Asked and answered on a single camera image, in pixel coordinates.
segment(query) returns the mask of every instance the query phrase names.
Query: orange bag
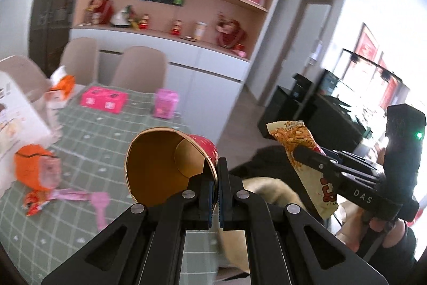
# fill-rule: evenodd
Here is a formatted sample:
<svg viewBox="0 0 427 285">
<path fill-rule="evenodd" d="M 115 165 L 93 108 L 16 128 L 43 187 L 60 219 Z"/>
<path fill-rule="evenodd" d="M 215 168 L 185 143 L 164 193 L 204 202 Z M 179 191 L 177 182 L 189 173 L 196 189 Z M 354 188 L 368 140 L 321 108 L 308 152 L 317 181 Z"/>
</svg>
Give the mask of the orange bag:
<svg viewBox="0 0 427 285">
<path fill-rule="evenodd" d="M 59 81 L 59 83 L 57 83 L 54 87 L 49 89 L 49 91 L 61 91 L 62 99 L 66 100 L 72 93 L 75 84 L 76 84 L 76 79 L 74 78 L 74 76 L 66 75 Z"/>
<path fill-rule="evenodd" d="M 16 179 L 34 190 L 52 190 L 61 181 L 61 160 L 40 145 L 23 146 L 14 162 Z"/>
</svg>

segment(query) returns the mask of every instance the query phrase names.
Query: green checkered tablecloth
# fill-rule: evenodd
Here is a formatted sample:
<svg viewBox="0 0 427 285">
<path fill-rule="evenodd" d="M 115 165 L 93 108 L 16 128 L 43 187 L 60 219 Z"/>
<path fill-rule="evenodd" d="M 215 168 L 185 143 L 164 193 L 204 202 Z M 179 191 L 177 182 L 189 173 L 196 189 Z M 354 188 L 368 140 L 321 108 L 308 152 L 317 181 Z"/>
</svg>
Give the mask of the green checkered tablecloth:
<svg viewBox="0 0 427 285">
<path fill-rule="evenodd" d="M 79 106 L 80 93 L 58 112 L 63 136 L 50 147 L 62 160 L 59 188 L 108 191 L 108 222 L 133 204 L 123 170 L 131 140 L 140 131 L 157 126 L 189 132 L 179 115 L 172 120 L 151 116 L 153 94 L 113 89 L 128 93 L 120 114 Z M 29 188 L 15 182 L 0 199 L 0 242 L 24 279 L 38 285 L 98 231 L 89 202 L 55 200 L 39 214 L 26 217 L 22 202 L 27 192 Z M 180 284 L 211 285 L 218 267 L 217 255 L 214 232 L 187 231 Z"/>
</svg>

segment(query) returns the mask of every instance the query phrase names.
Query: beige chair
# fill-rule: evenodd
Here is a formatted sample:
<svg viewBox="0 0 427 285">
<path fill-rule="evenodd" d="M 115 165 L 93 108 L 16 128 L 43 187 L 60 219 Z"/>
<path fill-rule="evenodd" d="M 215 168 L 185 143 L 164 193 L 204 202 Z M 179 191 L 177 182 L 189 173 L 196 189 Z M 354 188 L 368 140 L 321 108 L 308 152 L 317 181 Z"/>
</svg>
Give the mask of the beige chair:
<svg viewBox="0 0 427 285">
<path fill-rule="evenodd" d="M 10 56 L 0 60 L 0 71 L 7 73 L 31 103 L 38 101 L 50 88 L 41 69 L 25 56 Z"/>
<path fill-rule="evenodd" d="M 166 76 L 166 55 L 145 46 L 125 50 L 110 83 L 138 92 L 154 93 L 162 88 Z"/>
<path fill-rule="evenodd" d="M 65 66 L 67 74 L 76 78 L 76 84 L 89 85 L 98 81 L 100 53 L 97 41 L 93 38 L 77 38 L 71 40 L 61 56 L 61 66 Z"/>
</svg>

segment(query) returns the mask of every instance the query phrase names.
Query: paper cup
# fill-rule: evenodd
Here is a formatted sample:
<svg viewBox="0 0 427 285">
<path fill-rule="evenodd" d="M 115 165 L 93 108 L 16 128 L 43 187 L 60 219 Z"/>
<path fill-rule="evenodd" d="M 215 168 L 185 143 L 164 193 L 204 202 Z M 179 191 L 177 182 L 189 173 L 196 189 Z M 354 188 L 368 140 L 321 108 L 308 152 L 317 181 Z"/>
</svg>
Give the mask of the paper cup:
<svg viewBox="0 0 427 285">
<path fill-rule="evenodd" d="M 168 127 L 149 128 L 131 142 L 125 173 L 129 191 L 147 207 L 163 204 L 171 195 L 187 189 L 189 178 L 203 172 L 205 159 L 216 187 L 218 153 L 208 139 Z"/>
</svg>

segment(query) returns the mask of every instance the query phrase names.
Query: human hand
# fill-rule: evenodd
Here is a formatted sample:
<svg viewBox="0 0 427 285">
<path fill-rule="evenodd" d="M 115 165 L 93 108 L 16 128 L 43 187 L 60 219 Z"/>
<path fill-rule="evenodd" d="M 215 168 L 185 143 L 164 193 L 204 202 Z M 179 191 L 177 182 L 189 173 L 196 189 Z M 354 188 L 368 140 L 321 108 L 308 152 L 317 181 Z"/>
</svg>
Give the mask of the human hand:
<svg viewBox="0 0 427 285">
<path fill-rule="evenodd" d="M 360 242 L 365 236 L 368 226 L 362 221 L 364 210 L 359 208 L 353 216 L 349 217 L 342 225 L 341 229 L 336 234 L 336 237 L 341 240 L 348 248 L 356 252 L 360 247 Z M 369 227 L 376 232 L 383 231 L 387 221 L 372 218 L 369 222 Z M 405 234 L 405 222 L 398 219 L 394 227 L 384 238 L 382 246 L 384 248 L 391 248 L 396 245 L 403 238 Z"/>
</svg>

